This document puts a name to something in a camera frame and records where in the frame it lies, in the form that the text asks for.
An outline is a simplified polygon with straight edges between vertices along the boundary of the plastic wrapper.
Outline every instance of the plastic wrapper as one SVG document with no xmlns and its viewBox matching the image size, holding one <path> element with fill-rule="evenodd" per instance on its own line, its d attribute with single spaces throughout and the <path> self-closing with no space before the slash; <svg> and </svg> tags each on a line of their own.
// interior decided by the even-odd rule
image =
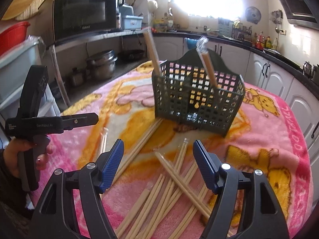
<svg viewBox="0 0 319 239">
<path fill-rule="evenodd" d="M 217 87 L 217 81 L 215 78 L 215 71 L 214 71 L 214 67 L 209 55 L 209 52 L 207 50 L 206 47 L 206 43 L 208 42 L 208 38 L 202 36 L 196 43 L 196 51 L 199 55 L 199 58 L 202 61 L 202 64 L 205 68 L 205 71 L 209 77 L 209 81 L 211 83 L 212 86 Z"/>
</svg>

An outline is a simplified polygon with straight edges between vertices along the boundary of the cooking pot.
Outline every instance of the cooking pot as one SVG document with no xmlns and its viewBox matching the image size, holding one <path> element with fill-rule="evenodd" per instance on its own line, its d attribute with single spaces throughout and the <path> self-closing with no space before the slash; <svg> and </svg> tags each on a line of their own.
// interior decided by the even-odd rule
<svg viewBox="0 0 319 239">
<path fill-rule="evenodd" d="M 113 58 L 114 58 L 114 51 L 106 50 L 88 57 L 86 59 L 86 62 L 89 68 L 95 68 L 107 63 Z"/>
<path fill-rule="evenodd" d="M 70 75 L 70 82 L 73 87 L 78 87 L 85 82 L 87 75 L 86 70 L 78 70 L 77 68 L 72 69 L 72 74 Z"/>
<path fill-rule="evenodd" d="M 104 64 L 100 66 L 93 67 L 91 69 L 91 74 L 96 80 L 106 80 L 113 76 L 115 71 L 115 62 L 117 60 L 117 57 L 113 58 L 112 60 L 109 60 L 105 62 Z"/>
</svg>

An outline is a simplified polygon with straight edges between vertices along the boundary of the hanging utensil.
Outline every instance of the hanging utensil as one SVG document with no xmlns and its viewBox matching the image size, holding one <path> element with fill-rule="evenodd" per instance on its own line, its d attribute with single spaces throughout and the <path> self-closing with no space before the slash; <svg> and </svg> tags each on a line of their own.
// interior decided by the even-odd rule
<svg viewBox="0 0 319 239">
<path fill-rule="evenodd" d="M 15 20 L 17 21 L 24 21 L 27 19 L 30 19 L 31 17 L 35 16 L 38 12 L 38 8 L 42 4 L 44 0 L 34 0 L 30 6 L 21 14 L 19 14 L 17 17 L 15 17 Z"/>
<path fill-rule="evenodd" d="M 2 20 L 10 20 L 24 12 L 34 0 L 13 0 Z"/>
</svg>

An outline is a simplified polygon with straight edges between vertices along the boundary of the shelf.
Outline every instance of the shelf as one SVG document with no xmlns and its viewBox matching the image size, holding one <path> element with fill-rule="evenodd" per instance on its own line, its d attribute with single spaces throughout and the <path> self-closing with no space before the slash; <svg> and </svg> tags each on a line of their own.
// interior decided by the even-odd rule
<svg viewBox="0 0 319 239">
<path fill-rule="evenodd" d="M 127 62 L 122 62 L 120 60 L 117 61 L 116 67 L 115 67 L 115 72 L 112 78 L 108 80 L 95 80 L 93 78 L 88 79 L 84 84 L 82 84 L 79 87 L 72 87 L 68 89 L 68 95 L 70 98 L 71 105 L 79 101 L 80 99 L 84 98 L 85 96 L 91 94 L 98 88 L 102 87 L 103 85 L 115 80 L 116 78 L 128 73 L 129 71 L 133 70 L 134 68 L 138 67 L 140 64 L 148 61 L 148 58 L 142 58 L 141 60 L 127 63 Z M 64 104 L 63 99 L 60 98 L 56 100 L 56 103 L 59 107 L 59 110 L 63 112 L 64 110 L 67 109 L 67 106 Z"/>
</svg>

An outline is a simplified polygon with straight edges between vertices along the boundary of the plastic storage container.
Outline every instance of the plastic storage container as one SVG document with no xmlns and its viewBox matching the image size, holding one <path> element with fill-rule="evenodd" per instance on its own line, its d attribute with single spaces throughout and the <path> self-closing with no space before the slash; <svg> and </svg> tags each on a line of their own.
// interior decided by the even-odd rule
<svg viewBox="0 0 319 239">
<path fill-rule="evenodd" d="M 0 56 L 26 39 L 29 22 L 20 22 L 0 34 Z"/>
<path fill-rule="evenodd" d="M 210 87 L 197 51 L 161 64 L 162 76 L 152 73 L 155 116 L 226 136 L 245 95 L 242 77 L 231 72 L 209 50 L 218 82 Z"/>
<path fill-rule="evenodd" d="M 123 30 L 128 29 L 141 29 L 142 28 L 142 20 L 144 17 L 133 16 L 133 15 L 125 15 L 122 16 L 122 28 Z"/>
</svg>

